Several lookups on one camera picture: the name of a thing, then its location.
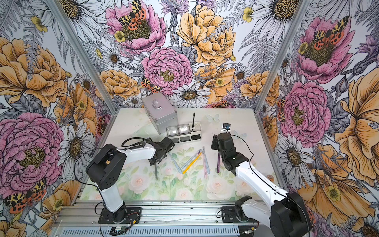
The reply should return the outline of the light blue toothbrush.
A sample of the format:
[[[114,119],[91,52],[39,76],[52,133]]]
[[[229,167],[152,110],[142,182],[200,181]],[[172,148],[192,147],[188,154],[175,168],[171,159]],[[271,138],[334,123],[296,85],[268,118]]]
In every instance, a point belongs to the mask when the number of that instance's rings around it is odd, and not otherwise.
[[[174,165],[175,165],[177,171],[178,171],[180,174],[182,174],[183,172],[182,172],[181,168],[179,167],[179,165],[177,164],[177,162],[175,161],[175,159],[173,158],[173,156],[172,156],[170,153],[168,153],[168,154],[169,154],[169,156],[171,157],[171,160],[172,160],[172,162],[174,163]]]

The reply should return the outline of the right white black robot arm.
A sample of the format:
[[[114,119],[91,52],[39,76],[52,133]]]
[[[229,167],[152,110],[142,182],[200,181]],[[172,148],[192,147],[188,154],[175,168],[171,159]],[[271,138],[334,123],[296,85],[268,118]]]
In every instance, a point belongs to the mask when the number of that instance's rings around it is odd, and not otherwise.
[[[235,212],[239,220],[254,219],[269,227],[276,237],[311,235],[312,224],[303,198],[287,192],[261,174],[236,150],[230,133],[214,135],[211,148],[218,151],[226,170],[248,184],[264,202],[258,203],[250,196],[236,201]]]

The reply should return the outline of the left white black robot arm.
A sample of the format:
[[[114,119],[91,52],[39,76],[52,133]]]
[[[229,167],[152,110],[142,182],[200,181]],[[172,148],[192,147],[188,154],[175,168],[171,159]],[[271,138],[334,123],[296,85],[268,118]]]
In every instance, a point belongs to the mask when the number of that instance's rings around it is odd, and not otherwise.
[[[121,147],[106,144],[88,164],[86,173],[100,191],[105,207],[99,219],[100,224],[126,223],[127,207],[116,185],[123,166],[146,160],[151,166],[159,164],[174,148],[174,142],[168,137],[160,142],[151,138],[132,137],[126,139]]]

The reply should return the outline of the yellow toothbrush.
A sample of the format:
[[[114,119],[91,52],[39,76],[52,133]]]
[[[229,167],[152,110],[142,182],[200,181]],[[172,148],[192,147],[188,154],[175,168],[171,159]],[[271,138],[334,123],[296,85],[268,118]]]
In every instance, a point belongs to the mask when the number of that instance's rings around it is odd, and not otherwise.
[[[197,158],[195,158],[195,159],[189,164],[188,167],[185,168],[185,170],[183,171],[183,174],[185,174],[185,173],[189,170],[189,168],[190,168],[192,165],[195,164],[195,162],[200,158],[201,155],[202,155],[202,152],[201,152],[201,154],[200,154]]]

